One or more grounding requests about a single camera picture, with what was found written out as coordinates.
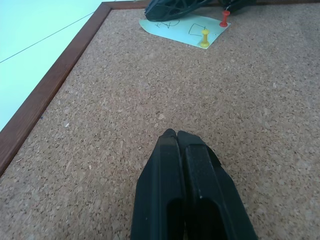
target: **sticky note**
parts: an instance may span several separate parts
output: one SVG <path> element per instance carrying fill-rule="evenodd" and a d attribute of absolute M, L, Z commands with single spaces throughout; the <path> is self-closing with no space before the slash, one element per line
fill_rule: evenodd
<path fill-rule="evenodd" d="M 208 47 L 210 47 L 231 24 L 228 23 L 227 27 L 221 27 L 219 26 L 220 22 L 220 20 L 194 14 L 188 14 L 183 18 L 171 21 L 139 20 L 141 27 L 150 34 L 199 48 L 203 48 L 200 46 L 204 38 L 202 30 L 208 29 L 210 32 L 208 34 Z"/>

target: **push pin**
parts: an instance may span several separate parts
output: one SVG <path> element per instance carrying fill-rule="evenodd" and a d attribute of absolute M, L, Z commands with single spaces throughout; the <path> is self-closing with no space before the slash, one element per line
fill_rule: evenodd
<path fill-rule="evenodd" d="M 203 41 L 200 43 L 200 46 L 202 48 L 207 48 L 209 47 L 210 43 L 208 42 L 208 34 L 209 34 L 209 30 L 208 29 L 203 29 L 202 30 L 202 34 L 203 34 Z"/>
<path fill-rule="evenodd" d="M 222 14 L 223 14 L 223 20 L 222 20 L 222 22 L 220 22 L 219 25 L 220 25 L 220 27 L 226 28 L 226 27 L 228 27 L 227 17 L 230 15 L 230 12 L 227 10 L 224 10 L 222 12 Z"/>

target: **wooden frame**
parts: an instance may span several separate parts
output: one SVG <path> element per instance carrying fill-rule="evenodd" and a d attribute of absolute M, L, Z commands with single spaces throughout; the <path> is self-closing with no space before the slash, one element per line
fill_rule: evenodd
<path fill-rule="evenodd" d="M 316 3 L 318 0 L 257 0 L 259 5 Z M 102 2 L 39 84 L 0 132 L 0 176 L 46 110 L 111 10 L 144 9 L 149 0 Z M 208 6 L 219 6 L 217 2 Z"/>

